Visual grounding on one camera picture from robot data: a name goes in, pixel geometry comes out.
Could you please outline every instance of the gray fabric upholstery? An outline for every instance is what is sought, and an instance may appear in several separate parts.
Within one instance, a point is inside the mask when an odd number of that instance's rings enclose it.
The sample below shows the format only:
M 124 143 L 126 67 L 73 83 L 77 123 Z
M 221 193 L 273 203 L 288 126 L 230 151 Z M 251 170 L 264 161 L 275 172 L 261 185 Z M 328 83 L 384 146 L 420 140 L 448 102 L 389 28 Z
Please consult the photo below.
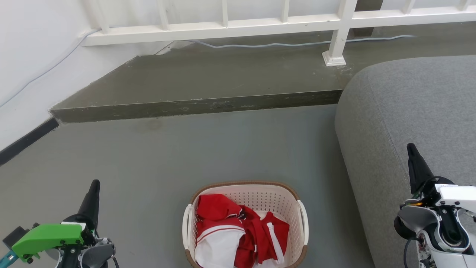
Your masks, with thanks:
M 375 266 L 401 268 L 405 240 L 393 220 L 410 198 L 407 143 L 435 175 L 476 185 L 476 56 L 365 68 L 342 93 L 336 132 Z M 464 225 L 476 234 L 476 224 Z M 408 258 L 417 267 L 414 247 Z

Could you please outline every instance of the green robot part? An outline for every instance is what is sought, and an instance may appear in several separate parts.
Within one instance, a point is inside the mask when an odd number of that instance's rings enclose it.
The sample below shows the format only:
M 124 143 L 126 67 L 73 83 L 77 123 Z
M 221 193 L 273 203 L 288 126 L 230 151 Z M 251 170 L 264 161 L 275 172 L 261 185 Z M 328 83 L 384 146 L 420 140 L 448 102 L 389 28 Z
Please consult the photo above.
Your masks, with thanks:
M 81 225 L 42 224 L 25 234 L 11 249 L 19 259 L 28 262 L 32 256 L 40 258 L 38 253 L 63 245 L 83 244 Z

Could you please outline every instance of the railing base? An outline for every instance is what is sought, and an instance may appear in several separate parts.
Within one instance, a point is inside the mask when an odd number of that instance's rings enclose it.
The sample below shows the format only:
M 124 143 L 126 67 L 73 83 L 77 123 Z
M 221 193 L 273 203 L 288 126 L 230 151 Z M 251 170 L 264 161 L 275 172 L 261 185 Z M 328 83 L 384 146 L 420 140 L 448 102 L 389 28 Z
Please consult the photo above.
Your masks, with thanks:
M 324 63 L 326 64 L 326 66 L 346 65 L 346 60 L 344 60 L 344 56 L 331 58 L 329 55 L 329 50 L 322 52 L 322 57 L 324 58 Z

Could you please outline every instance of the white stripe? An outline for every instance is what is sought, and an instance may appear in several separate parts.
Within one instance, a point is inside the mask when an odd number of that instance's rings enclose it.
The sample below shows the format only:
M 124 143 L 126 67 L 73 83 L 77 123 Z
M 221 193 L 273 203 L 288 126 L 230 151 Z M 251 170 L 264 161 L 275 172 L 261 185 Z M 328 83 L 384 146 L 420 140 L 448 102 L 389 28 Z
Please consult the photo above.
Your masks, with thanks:
M 274 226 L 272 223 L 268 222 L 267 226 L 269 228 L 269 234 L 271 235 L 271 241 L 273 241 L 274 251 L 276 252 L 276 257 L 278 258 L 278 264 L 284 263 L 284 255 L 281 246 L 279 245 L 278 238 L 274 233 Z
M 243 209 L 240 209 L 239 212 L 238 212 L 238 214 L 230 214 L 230 215 L 228 215 L 226 218 L 228 219 L 229 217 L 238 216 L 238 215 L 241 214 L 242 211 L 243 211 Z
M 220 230 L 220 229 L 238 229 L 237 231 L 243 231 L 245 232 L 245 230 L 243 228 L 241 228 L 240 226 L 236 226 L 236 225 L 218 225 L 218 226 L 214 226 L 214 227 L 211 227 L 211 228 L 208 228 L 206 229 L 205 231 L 203 231 L 203 233 L 197 238 L 197 241 L 200 241 L 202 240 L 203 237 L 205 237 L 206 235 L 208 235 L 209 233 L 211 232 L 214 232 L 216 230 Z

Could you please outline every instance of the railing post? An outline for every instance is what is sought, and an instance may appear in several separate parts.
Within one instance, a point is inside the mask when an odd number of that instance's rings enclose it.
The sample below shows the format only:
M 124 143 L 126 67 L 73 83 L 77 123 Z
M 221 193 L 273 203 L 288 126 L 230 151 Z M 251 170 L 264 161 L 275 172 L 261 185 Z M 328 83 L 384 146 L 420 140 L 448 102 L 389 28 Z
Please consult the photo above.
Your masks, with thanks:
M 228 2 L 221 0 L 221 14 L 223 19 L 223 27 L 228 27 Z
M 98 22 L 99 26 L 102 29 L 103 33 L 109 32 L 109 24 L 104 15 L 104 11 L 102 10 L 100 0 L 93 0 L 91 2 L 92 11 L 94 13 L 94 17 L 96 17 L 96 21 Z
M 281 21 L 286 23 L 289 15 L 289 0 L 283 0 L 283 10 L 281 11 Z
M 347 35 L 349 34 L 352 16 L 356 9 L 357 0 L 341 0 L 337 15 L 340 18 L 338 30 L 332 33 L 332 40 L 328 51 L 322 53 L 326 66 L 345 65 L 346 61 L 342 52 L 346 45 Z
M 162 25 L 162 30 L 168 31 L 169 20 L 167 19 L 167 12 L 166 12 L 163 0 L 157 0 L 157 9 L 159 11 L 160 24 Z
M 402 12 L 405 15 L 410 14 L 410 12 L 412 11 L 413 6 L 415 5 L 415 1 L 416 0 L 406 0 L 405 1 L 405 5 L 402 8 Z
M 471 3 L 471 0 L 461 0 L 458 6 L 459 10 L 466 11 L 470 3 Z

